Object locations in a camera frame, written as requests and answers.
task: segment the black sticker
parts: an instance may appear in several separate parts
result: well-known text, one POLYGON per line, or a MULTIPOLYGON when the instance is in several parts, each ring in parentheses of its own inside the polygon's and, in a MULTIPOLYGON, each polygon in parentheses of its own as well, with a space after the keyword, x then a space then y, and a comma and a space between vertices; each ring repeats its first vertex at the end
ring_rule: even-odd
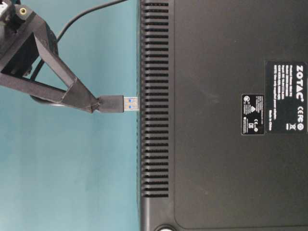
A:
POLYGON ((264 134, 264 96, 242 95, 242 134, 264 134))
POLYGON ((307 64, 266 62, 267 133, 306 133, 307 64))

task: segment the usb connector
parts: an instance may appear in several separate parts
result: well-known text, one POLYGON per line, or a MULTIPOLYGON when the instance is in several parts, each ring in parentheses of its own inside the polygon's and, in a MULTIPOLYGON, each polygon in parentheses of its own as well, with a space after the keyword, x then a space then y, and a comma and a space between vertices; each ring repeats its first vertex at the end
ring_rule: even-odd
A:
POLYGON ((138 97, 123 97, 123 95, 104 95, 98 98, 96 110, 102 113, 122 113, 125 111, 138 111, 138 97))
POLYGON ((124 111, 138 111, 138 97, 124 97, 124 111))

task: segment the screw hole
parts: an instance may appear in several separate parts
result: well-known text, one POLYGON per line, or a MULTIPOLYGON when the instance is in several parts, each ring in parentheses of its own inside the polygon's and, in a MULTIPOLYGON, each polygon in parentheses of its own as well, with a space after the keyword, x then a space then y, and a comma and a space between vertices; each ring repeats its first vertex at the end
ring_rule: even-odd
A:
POLYGON ((27 13, 27 9, 26 8, 21 8, 19 10, 19 12, 20 12, 21 15, 25 15, 27 13))

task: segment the teal background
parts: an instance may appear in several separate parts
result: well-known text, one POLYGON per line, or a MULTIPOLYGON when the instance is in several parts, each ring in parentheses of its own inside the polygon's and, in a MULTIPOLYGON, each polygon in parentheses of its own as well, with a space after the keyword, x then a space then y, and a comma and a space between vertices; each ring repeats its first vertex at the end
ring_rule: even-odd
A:
MULTIPOLYGON (((58 34, 104 0, 23 0, 58 34)), ((137 3, 85 16, 60 57, 95 96, 136 95, 137 3)), ((61 87, 44 67, 38 80, 61 87)), ((137 231, 136 113, 93 115, 0 88, 0 231, 137 231)))

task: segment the black cable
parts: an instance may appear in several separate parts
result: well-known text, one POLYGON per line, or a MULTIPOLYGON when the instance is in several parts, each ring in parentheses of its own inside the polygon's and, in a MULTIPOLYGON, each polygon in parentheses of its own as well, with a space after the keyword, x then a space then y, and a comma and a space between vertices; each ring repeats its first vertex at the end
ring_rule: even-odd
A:
MULTIPOLYGON (((116 0, 116 1, 111 1, 111 2, 108 2, 108 3, 105 3, 105 4, 102 4, 102 5, 99 5, 99 6, 95 6, 95 7, 92 7, 84 12, 81 12, 80 14, 78 14, 77 16, 75 16, 74 18, 72 18, 64 27, 63 29, 61 30, 61 32, 59 33, 58 37, 57 37, 57 42, 59 42, 61 40, 61 38, 63 37, 63 35, 65 34, 65 32, 69 29, 69 27, 74 23, 76 22, 78 19, 80 19, 81 17, 91 13, 91 12, 94 12, 94 11, 97 11, 97 10, 100 10, 100 9, 103 9, 103 8, 106 8, 108 6, 113 6, 113 5, 116 5, 116 4, 119 4, 119 3, 122 3, 124 1, 127 1, 127 0, 116 0)), ((41 59, 41 61, 39 62, 39 64, 37 65, 37 67, 35 68, 35 70, 33 71, 32 75, 31 75, 31 80, 32 81, 35 81, 35 79, 37 78, 40 70, 42 69, 42 67, 44 66, 45 62, 41 59)), ((60 104, 56 104, 56 103, 53 103, 53 102, 50 102, 50 101, 47 101, 47 100, 43 100, 41 98, 38 98, 38 97, 35 97, 35 96, 32 96, 31 95, 31 98, 39 103, 43 103, 43 104, 49 104, 49 105, 54 105, 54 106, 59 106, 60 104)))

